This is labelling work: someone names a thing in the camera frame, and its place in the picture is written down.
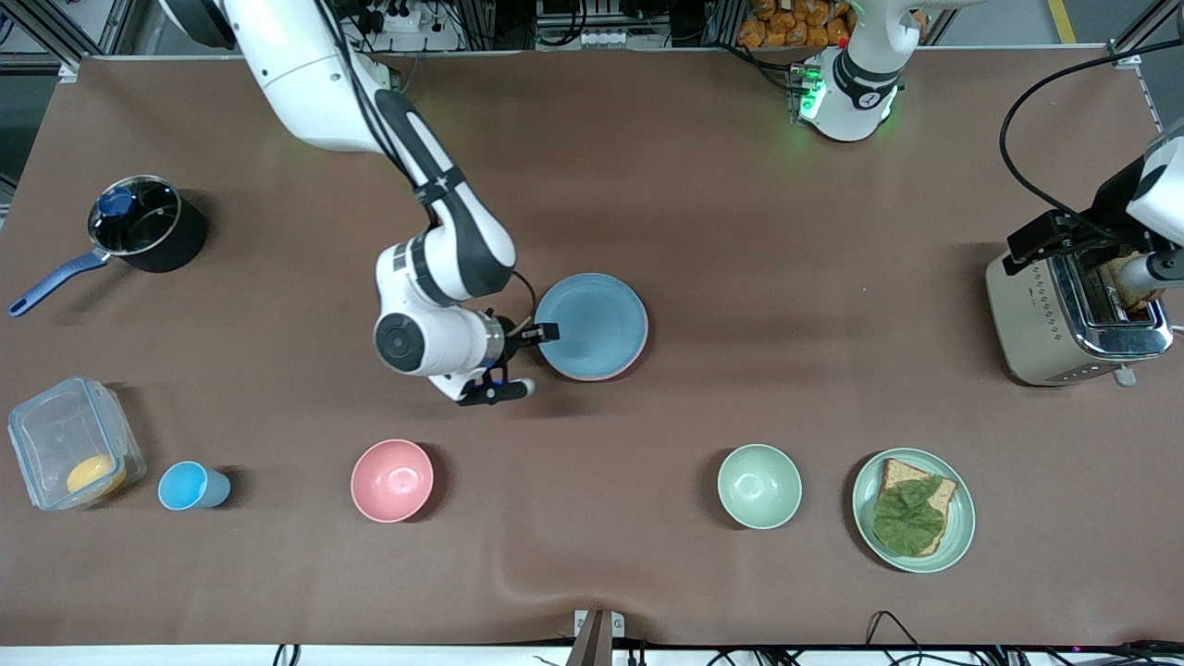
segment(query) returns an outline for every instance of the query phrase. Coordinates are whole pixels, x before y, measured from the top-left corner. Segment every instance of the toast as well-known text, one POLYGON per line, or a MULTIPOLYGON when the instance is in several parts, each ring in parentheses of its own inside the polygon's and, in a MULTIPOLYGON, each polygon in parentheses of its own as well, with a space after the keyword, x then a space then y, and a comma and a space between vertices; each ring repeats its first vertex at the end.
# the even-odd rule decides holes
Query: toast
MULTIPOLYGON (((880 485, 880 494, 883 494, 889 488, 897 486, 903 481, 914 481, 920 479, 927 479, 933 474, 924 469, 918 469, 907 462, 901 462, 894 457, 889 457, 884 461, 884 479, 883 484, 880 485)), ((954 499, 954 491, 958 489, 958 484, 951 481, 950 479, 941 479, 941 485, 934 491, 933 495, 929 498, 929 506, 938 510, 941 513, 941 518, 945 519, 946 525, 950 525, 950 502, 954 499)), ((933 543, 928 545, 925 550, 918 553, 918 557, 928 557, 937 552, 938 544, 941 543, 941 537, 946 534, 946 529, 941 529, 941 533, 933 539, 933 543)))

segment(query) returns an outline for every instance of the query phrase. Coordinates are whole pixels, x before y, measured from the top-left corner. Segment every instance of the blue lid knob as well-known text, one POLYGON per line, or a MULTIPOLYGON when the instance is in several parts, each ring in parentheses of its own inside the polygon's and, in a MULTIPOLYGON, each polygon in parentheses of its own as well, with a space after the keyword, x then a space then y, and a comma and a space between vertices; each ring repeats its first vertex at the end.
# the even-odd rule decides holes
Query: blue lid knob
POLYGON ((131 190, 127 187, 112 187, 107 192, 103 192, 98 197, 98 212, 104 216, 123 216, 128 214, 131 210, 131 205, 135 204, 135 197, 131 196, 131 190))

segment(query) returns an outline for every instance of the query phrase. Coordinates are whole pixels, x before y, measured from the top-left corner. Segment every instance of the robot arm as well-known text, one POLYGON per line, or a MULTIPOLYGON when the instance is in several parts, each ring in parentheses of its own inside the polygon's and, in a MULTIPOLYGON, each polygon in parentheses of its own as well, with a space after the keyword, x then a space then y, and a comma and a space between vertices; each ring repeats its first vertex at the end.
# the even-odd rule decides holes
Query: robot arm
POLYGON ((459 307, 509 282, 516 261, 509 233, 406 97, 381 88, 366 63, 342 49, 322 0, 161 4, 194 39, 212 46, 237 41, 271 108, 297 139, 393 156, 438 220, 379 256, 379 358, 398 372, 431 378, 462 404, 533 392, 528 379, 508 380, 506 363, 517 348, 556 338, 554 327, 515 327, 491 312, 459 307), (507 331, 515 335, 508 339, 507 331), (500 382, 489 373, 495 366, 503 373, 500 382))
POLYGON ((1132 252, 1120 283, 1133 292, 1175 287, 1175 256, 1184 246, 1184 121, 1165 130, 1147 152, 1098 188, 1076 217, 1048 211, 1008 237, 1008 275, 1051 255, 1075 255, 1093 270, 1132 252))
POLYGON ((921 39, 914 9, 959 9, 984 0, 861 0, 847 49, 830 47, 807 65, 819 68, 817 91, 800 117, 837 141, 867 139, 888 117, 896 82, 921 39))

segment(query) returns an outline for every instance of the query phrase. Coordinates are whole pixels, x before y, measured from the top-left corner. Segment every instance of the table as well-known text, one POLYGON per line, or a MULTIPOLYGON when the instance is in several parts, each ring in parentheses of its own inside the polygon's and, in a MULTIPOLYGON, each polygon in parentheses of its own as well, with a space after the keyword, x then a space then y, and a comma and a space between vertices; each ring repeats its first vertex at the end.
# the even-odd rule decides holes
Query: table
MULTIPOLYGON (((108 268, 0 322, 0 408, 92 377, 149 466, 102 508, 50 514, 4 455, 0 641, 523 641, 593 604, 665 643, 860 642, 881 608, 927 643, 1173 635, 1184 356, 1140 366, 1134 390, 1017 386, 983 286, 1043 210, 996 153, 1003 113, 1094 55, 919 53, 858 145, 790 126, 727 55, 424 62, 411 97, 519 268, 540 288, 617 275, 652 316, 628 377, 573 384, 527 358, 538 395, 489 409, 375 358, 374 258, 424 224, 381 158, 289 136, 242 63, 86 62, 0 236, 5 293, 83 251, 90 203, 127 174, 195 191, 212 235, 182 270, 108 268), (437 466, 411 524, 349 500, 358 455, 387 437, 437 466), (805 480, 771 532, 714 497, 718 463, 751 441, 805 480), (849 518, 861 461, 899 446, 973 491, 974 545, 942 574, 887 569, 849 518), (157 505, 185 459, 230 468, 231 507, 157 505)), ((1022 168, 1083 205, 1154 128, 1135 76, 1099 69, 1034 98, 1014 132, 1022 168)), ((528 306, 516 286, 489 302, 528 306)))

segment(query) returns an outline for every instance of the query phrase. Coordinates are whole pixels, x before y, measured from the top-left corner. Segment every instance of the pink bowl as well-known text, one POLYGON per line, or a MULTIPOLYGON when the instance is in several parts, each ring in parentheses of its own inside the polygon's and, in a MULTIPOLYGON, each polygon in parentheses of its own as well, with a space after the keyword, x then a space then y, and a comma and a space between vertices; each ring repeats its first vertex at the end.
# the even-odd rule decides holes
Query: pink bowl
POLYGON ((433 479, 432 461, 419 444, 387 440, 358 459, 349 479, 349 494, 366 518, 398 523, 424 506, 433 479))

